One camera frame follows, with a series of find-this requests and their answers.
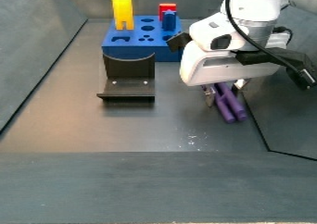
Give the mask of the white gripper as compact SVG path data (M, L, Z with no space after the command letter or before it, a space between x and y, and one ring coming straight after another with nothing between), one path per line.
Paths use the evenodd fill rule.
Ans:
M242 63L242 53L258 53L258 49L239 35L223 11L193 22L189 26L191 40L185 44L180 59L179 76L188 86L234 81L232 88L240 90L250 78L272 75L279 66L267 59ZM212 106L215 92L203 85L207 106Z

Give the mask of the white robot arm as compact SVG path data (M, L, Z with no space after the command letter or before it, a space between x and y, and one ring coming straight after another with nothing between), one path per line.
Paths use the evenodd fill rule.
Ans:
M317 68L306 55L286 49L290 35L274 31L282 1L224 0L219 11L189 26L179 68L187 85L267 76L279 67L299 89L317 85Z

